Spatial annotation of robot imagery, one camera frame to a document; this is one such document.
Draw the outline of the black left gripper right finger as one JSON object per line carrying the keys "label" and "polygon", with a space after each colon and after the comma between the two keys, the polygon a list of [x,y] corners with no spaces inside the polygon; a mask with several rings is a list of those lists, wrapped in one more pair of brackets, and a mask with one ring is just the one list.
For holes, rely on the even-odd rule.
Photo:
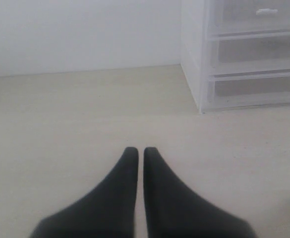
{"label": "black left gripper right finger", "polygon": [[190,189],[158,149],[144,150],[143,193],[150,238],[255,238],[251,225]]}

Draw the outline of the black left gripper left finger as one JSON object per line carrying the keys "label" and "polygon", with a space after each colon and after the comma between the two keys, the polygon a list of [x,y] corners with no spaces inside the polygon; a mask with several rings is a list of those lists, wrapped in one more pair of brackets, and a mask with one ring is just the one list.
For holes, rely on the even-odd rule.
{"label": "black left gripper left finger", "polygon": [[133,238],[139,153],[125,148],[108,175],[88,194],[44,218],[32,238]]}

